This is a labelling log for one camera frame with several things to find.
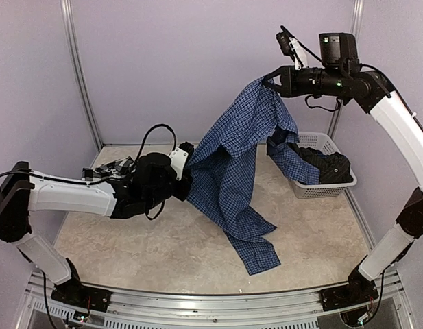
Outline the white plastic laundry basket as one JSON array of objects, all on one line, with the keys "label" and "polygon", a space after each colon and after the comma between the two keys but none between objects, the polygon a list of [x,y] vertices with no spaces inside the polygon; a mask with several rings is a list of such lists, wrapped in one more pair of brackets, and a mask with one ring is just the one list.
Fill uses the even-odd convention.
[{"label": "white plastic laundry basket", "polygon": [[[324,155],[331,155],[335,152],[341,153],[341,150],[336,146],[332,138],[325,133],[299,132],[299,141],[299,147],[311,147],[322,152]],[[357,184],[357,178],[352,169],[350,170],[350,175],[352,181],[341,184],[307,185],[293,180],[289,180],[289,183],[298,199],[337,197],[347,188]]]}]

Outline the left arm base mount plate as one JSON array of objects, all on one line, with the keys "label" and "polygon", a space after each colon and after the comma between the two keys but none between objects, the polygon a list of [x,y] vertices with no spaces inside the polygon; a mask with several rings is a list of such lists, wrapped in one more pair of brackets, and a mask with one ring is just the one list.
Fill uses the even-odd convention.
[{"label": "left arm base mount plate", "polygon": [[61,284],[54,287],[51,298],[64,304],[105,313],[108,309],[111,295],[112,292],[106,289],[85,285]]}]

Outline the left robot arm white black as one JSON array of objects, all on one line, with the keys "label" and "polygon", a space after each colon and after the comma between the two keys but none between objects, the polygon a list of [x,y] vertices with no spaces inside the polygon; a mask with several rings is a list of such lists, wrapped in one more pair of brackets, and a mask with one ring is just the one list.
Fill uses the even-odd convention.
[{"label": "left robot arm white black", "polygon": [[0,240],[13,244],[54,283],[56,292],[74,305],[88,297],[73,263],[61,256],[29,224],[31,211],[83,212],[111,219],[148,215],[167,199],[184,201],[192,178],[184,166],[189,151],[176,147],[169,155],[141,156],[130,173],[98,181],[70,180],[32,171],[18,162],[1,177]]}]

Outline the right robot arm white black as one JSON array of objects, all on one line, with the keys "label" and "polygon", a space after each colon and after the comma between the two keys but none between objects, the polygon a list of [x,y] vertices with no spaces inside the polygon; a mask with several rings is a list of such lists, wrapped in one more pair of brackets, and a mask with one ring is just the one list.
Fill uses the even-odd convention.
[{"label": "right robot arm white black", "polygon": [[389,135],[410,166],[418,187],[398,215],[394,226],[348,276],[348,282],[321,292],[349,304],[377,297],[375,279],[399,261],[423,236],[423,127],[391,81],[378,69],[362,64],[353,34],[332,32],[319,35],[322,67],[309,67],[309,49],[286,28],[276,34],[284,55],[294,64],[265,76],[263,85],[281,97],[333,96],[348,103],[355,100]]}]

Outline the blue checked long sleeve shirt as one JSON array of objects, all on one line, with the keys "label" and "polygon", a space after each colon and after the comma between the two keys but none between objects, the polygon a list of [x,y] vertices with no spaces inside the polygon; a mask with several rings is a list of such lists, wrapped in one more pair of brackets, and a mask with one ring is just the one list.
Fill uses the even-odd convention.
[{"label": "blue checked long sleeve shirt", "polygon": [[280,265],[274,246],[264,237],[276,226],[250,206],[257,146],[273,132],[280,140],[270,143],[268,154],[282,174],[317,184],[319,169],[290,148],[299,141],[296,122],[278,93],[261,79],[239,93],[187,164],[193,176],[188,201],[223,230],[251,276]]}]

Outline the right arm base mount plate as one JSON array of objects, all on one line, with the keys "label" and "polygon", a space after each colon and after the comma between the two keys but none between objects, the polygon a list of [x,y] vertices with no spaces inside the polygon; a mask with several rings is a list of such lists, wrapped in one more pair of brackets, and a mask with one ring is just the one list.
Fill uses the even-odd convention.
[{"label": "right arm base mount plate", "polygon": [[323,311],[337,310],[369,302],[371,298],[378,299],[376,287],[360,284],[345,284],[337,287],[322,289],[319,292]]}]

